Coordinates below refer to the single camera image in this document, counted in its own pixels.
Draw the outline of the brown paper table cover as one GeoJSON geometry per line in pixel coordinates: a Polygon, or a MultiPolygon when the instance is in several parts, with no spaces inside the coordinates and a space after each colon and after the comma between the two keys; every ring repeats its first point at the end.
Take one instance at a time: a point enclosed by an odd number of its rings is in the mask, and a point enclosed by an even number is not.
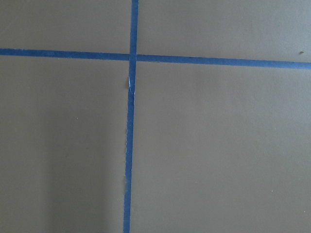
{"type": "Polygon", "coordinates": [[[3,233],[308,233],[308,0],[3,0],[3,233]]]}

